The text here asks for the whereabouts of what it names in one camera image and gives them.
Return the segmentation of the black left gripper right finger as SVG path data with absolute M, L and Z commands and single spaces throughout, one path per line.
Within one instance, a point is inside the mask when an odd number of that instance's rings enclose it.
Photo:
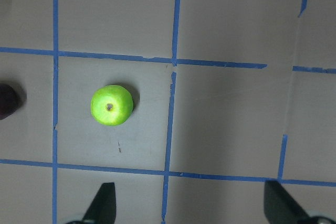
M 311 217 L 276 180 L 264 184 L 264 214 L 268 223 L 305 223 Z

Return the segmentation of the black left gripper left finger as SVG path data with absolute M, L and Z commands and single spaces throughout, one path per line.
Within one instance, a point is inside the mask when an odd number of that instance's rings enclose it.
M 116 191 L 114 183 L 103 183 L 89 208 L 82 223 L 113 224 L 116 220 Z

